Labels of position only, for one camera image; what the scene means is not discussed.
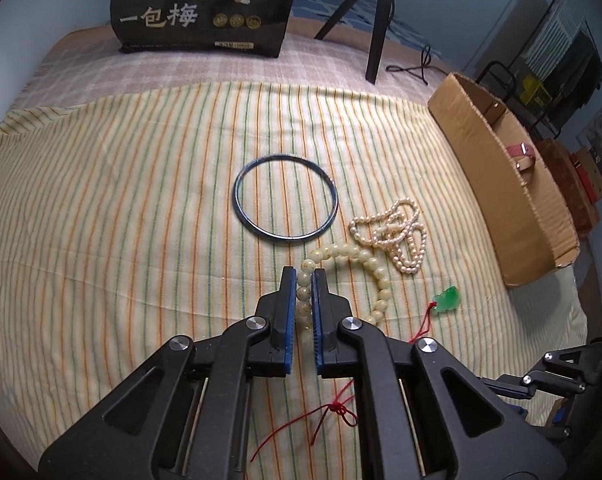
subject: tripod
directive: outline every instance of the tripod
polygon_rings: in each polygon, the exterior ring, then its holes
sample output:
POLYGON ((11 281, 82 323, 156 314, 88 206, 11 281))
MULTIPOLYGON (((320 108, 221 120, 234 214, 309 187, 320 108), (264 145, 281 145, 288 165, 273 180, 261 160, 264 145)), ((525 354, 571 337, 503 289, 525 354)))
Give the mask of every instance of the tripod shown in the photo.
MULTIPOLYGON (((326 37, 332 27, 352 8, 359 0, 344 0, 334 14, 315 36, 315 40, 322 40, 326 37)), ((379 63, 381 62, 381 53, 383 52, 383 42, 385 41, 385 32, 390 25, 390 13, 394 12, 394 0, 377 0, 377 12, 375 13, 375 24, 372 30, 372 40, 370 40, 370 52, 367 57, 366 80, 374 84, 377 81, 379 72, 379 63)))

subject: striped bedsheet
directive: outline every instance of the striped bedsheet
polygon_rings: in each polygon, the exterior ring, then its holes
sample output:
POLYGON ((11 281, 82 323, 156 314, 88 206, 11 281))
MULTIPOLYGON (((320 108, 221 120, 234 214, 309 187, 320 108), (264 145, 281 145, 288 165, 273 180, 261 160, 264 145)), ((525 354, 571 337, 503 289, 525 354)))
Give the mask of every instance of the striped bedsheet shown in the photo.
MULTIPOLYGON (((478 204, 427 108, 316 86, 202 83, 12 110, 0 124, 0 425, 36 465, 59 434, 176 333, 218 335, 276 289, 282 267, 348 240, 361 214, 414 197, 428 228, 423 269, 399 276, 380 328, 407 339, 432 296, 462 295, 432 333, 476 374, 521 374, 548 349, 581 344, 571 268, 504 288, 478 204), (315 160, 341 207, 303 246, 273 246, 232 212, 233 180, 273 152, 315 160)), ((329 208, 305 168, 251 173, 243 204, 281 233, 308 231, 329 208)), ((331 290, 367 317, 375 286, 356 265, 327 264, 331 290)), ((297 331, 293 372, 255 380, 249 452, 273 428, 329 402, 347 380, 321 380, 310 330, 297 331)), ((542 422, 551 399, 528 403, 542 422)), ((277 435, 251 479, 361 477, 356 431, 319 413, 277 435)))

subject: black bag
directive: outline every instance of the black bag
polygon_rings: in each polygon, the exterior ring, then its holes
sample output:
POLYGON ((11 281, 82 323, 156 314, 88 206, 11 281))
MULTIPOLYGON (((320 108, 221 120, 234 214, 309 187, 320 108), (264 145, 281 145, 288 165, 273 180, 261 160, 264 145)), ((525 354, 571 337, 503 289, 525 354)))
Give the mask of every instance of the black bag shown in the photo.
POLYGON ((277 57, 292 0, 110 0, 123 52, 238 48, 277 57))

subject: bead bracelet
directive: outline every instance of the bead bracelet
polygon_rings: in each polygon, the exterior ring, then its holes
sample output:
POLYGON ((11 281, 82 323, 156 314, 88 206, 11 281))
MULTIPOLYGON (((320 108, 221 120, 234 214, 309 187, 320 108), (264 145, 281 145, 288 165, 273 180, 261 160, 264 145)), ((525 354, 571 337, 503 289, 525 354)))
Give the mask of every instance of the bead bracelet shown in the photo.
MULTIPOLYGON (((399 272, 415 274, 419 272, 423 264, 428 239, 427 229, 422 223, 417 222, 420 213, 421 211, 416 201, 409 197, 404 197, 396 200, 389 209, 382 213, 354 218, 348 224, 348 227, 350 234, 358 244, 386 251, 390 256, 391 262, 399 272), (400 206, 409 206, 412 209, 412 214, 407 216, 405 211, 399 210, 400 206), (370 239, 364 238, 359 233, 358 224, 370 224, 380 221, 385 221, 385 225, 377 227, 372 232, 370 239), (421 234, 419 246, 417 246, 414 240, 415 231, 419 231, 421 234), (409 257, 403 253, 403 250, 399 246, 404 240, 408 246, 407 252, 409 257)), ((391 283, 387 270, 379 259, 374 257, 367 249, 361 249, 358 245, 339 245, 336 243, 310 252, 308 259, 304 260, 301 264, 301 269, 297 274, 297 285, 299 285, 299 289, 297 289, 297 300, 299 300, 297 304, 298 323, 306 328, 312 323, 310 320, 312 307, 309 303, 311 275, 317 265, 330 258, 334 258, 335 260, 342 258, 360 262, 377 280, 379 293, 377 300, 372 304, 372 313, 366 319, 367 322, 376 325, 383 319, 387 309, 387 302, 392 297, 391 283)))
POLYGON ((388 277, 387 269, 383 267, 381 261, 374 257, 373 254, 367 249, 361 249, 358 246, 351 246, 349 244, 339 245, 331 244, 322 249, 315 249, 310 252, 309 258, 301 263, 301 270, 297 274, 297 323, 305 328, 312 326, 312 306, 310 305, 310 280, 312 273, 315 271, 316 266, 323 260, 329 260, 330 258, 342 258, 357 261, 363 264, 363 267, 367 269, 377 280, 379 286, 379 293, 377 293, 377 300, 373 303, 372 314, 366 319, 370 324, 376 325, 380 320, 383 319, 383 313, 387 309, 388 300, 392 297, 391 283, 388 277))

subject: bed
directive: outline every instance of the bed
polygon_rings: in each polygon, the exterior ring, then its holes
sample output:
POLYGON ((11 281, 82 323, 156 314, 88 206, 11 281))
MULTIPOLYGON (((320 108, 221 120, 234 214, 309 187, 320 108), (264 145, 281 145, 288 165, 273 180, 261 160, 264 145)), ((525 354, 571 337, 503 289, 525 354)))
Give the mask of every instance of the bed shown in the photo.
MULTIPOLYGON (((75 32, 0 124, 0 427, 32 467, 170 336, 219 334, 275 290, 284 265, 351 241, 353 216, 403 195, 419 202, 430 238, 421 272, 389 269, 386 334, 409 338, 432 296, 456 285, 462 306, 432 335, 477 375, 522 374, 546 350, 585 341, 571 267, 504 287, 476 199, 425 107, 444 75, 428 73, 425 86, 381 71, 370 85, 357 16, 318 42, 321 23, 301 9, 277 60, 124 55, 109 27, 75 32), (337 221, 306 246, 258 240, 232 213, 234 176, 272 152, 312 158, 339 190, 337 221)), ((423 40, 399 36, 382 66, 418 61, 423 40)), ((327 214, 316 186, 273 164, 246 181, 245 204, 264 227, 298 233, 327 214)), ((326 268, 331 290, 369 316, 375 292, 361 268, 326 268)), ((347 382, 317 379, 311 331, 297 327, 297 342, 289 378, 256 381, 249 450, 347 382)), ((528 420, 543 424, 552 402, 526 403, 528 420)), ((249 478, 359 478, 356 432, 330 417, 310 447, 315 419, 278 434, 249 478)))

